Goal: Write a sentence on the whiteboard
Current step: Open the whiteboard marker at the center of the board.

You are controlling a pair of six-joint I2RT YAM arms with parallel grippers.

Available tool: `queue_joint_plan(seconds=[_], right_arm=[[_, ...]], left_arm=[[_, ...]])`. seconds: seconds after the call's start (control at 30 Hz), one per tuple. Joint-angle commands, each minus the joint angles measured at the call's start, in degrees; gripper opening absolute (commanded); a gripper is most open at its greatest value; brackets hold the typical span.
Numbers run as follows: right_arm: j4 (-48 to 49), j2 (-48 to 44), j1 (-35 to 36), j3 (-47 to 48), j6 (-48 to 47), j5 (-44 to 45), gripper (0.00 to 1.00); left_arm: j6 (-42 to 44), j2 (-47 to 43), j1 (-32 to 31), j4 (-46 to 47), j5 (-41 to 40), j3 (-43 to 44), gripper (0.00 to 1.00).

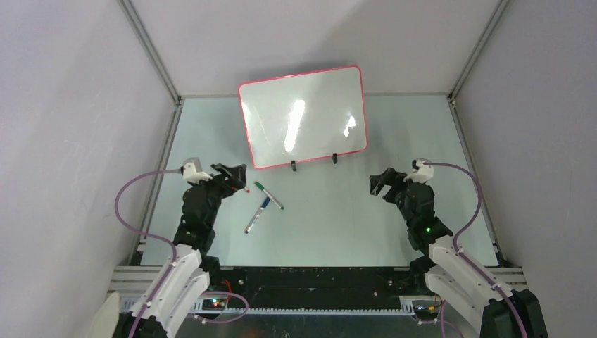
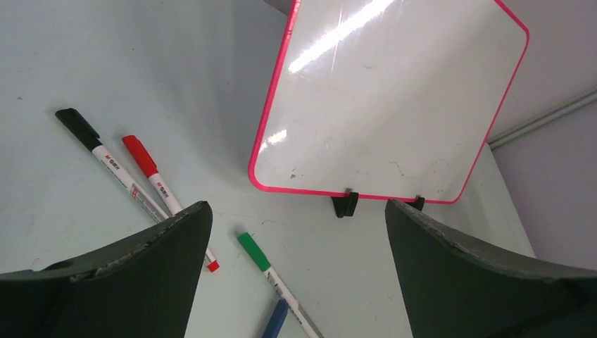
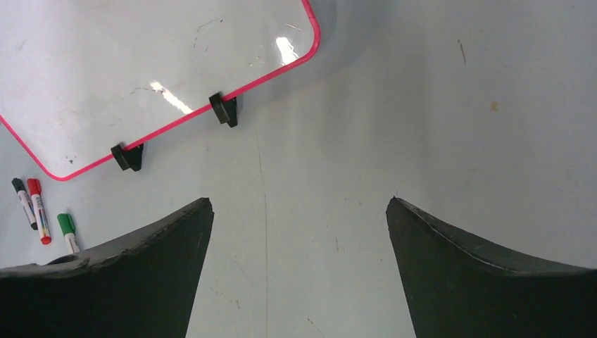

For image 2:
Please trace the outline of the blue marker cap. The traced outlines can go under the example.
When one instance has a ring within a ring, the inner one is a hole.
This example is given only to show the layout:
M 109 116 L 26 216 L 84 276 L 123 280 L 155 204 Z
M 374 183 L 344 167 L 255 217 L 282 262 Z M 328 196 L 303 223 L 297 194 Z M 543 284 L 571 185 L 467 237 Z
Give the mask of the blue marker cap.
M 278 338 L 288 312 L 289 305 L 285 300 L 280 299 L 263 330 L 261 338 Z

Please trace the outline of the pink framed whiteboard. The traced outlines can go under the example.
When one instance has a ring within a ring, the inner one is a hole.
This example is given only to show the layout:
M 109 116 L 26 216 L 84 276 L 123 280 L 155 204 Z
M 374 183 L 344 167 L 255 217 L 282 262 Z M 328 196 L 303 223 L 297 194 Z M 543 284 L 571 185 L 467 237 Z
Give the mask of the pink framed whiteboard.
M 295 1 L 249 159 L 252 185 L 455 203 L 529 38 L 502 1 Z

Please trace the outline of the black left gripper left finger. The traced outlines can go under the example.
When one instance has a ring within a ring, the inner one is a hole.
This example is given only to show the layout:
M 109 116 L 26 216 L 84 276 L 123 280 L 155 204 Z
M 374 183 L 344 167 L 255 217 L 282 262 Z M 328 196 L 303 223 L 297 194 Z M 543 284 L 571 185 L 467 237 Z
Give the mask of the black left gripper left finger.
M 183 337 L 213 212 L 205 201 L 39 271 L 1 275 L 2 337 Z

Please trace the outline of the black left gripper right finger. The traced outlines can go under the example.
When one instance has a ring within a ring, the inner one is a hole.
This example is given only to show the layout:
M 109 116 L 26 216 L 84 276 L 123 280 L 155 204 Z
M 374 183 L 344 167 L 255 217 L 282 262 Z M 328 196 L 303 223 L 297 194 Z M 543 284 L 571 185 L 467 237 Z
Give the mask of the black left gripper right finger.
M 414 337 L 595 337 L 596 272 L 502 249 L 390 200 L 385 220 Z

